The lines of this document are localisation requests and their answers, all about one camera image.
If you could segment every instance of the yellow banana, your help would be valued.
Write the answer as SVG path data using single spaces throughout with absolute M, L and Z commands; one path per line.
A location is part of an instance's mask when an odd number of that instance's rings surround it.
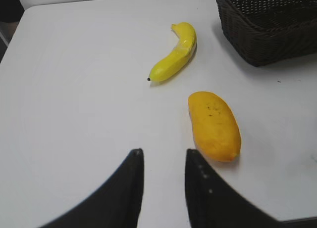
M 173 51 L 159 61 L 151 70 L 148 81 L 164 81 L 178 72 L 193 56 L 197 46 L 195 29 L 189 23 L 172 24 L 172 30 L 179 37 Z

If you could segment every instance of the table surface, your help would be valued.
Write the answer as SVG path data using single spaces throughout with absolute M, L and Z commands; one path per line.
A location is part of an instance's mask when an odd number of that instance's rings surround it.
M 192 62 L 162 84 L 152 66 L 190 22 Z M 280 221 L 317 216 L 316 55 L 255 68 L 221 32 L 215 0 L 97 0 L 28 9 L 0 65 L 0 227 L 34 228 L 95 191 L 130 149 L 145 153 L 139 228 L 189 228 L 187 98 L 211 91 L 242 136 L 233 163 L 210 161 Z

